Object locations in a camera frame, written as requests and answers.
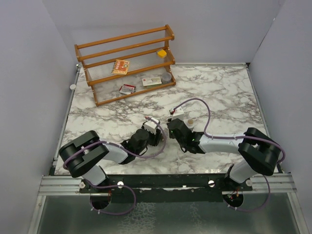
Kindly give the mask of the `white pill bottle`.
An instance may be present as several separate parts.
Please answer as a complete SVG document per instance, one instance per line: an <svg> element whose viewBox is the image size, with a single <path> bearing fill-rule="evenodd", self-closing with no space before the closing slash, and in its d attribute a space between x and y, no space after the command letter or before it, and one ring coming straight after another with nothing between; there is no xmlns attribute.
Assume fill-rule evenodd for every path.
<svg viewBox="0 0 312 234"><path fill-rule="evenodd" d="M186 121L186 125L187 125L187 127L188 127L191 131L193 131L193 129L194 129L194 127L195 127L195 122L194 122L193 119L188 119L188 120Z"/></svg>

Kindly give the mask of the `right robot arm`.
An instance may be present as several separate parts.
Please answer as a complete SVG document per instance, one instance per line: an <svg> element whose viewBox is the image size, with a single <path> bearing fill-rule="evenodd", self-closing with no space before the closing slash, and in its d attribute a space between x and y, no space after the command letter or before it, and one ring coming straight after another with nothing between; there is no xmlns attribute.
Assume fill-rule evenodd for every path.
<svg viewBox="0 0 312 234"><path fill-rule="evenodd" d="M250 127L242 135L211 136L194 132L180 119L167 124L169 137L176 139L183 152L207 154L222 152L241 155L243 159L228 169L224 185L234 191L248 178L261 174L271 176L285 152L281 146L256 128Z"/></svg>

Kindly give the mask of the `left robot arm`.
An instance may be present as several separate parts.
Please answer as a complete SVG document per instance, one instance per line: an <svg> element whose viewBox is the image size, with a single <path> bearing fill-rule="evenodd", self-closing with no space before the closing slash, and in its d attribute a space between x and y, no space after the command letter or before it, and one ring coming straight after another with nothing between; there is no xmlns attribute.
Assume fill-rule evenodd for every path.
<svg viewBox="0 0 312 234"><path fill-rule="evenodd" d="M149 145L157 146L161 137L160 129L152 133L141 128L130 139L118 145L100 141L98 134L91 130L63 145L58 154L63 160L64 169L73 178L82 177L88 180L91 187L100 193L108 185L106 173L97 165L102 159L121 165L128 164L143 156Z"/></svg>

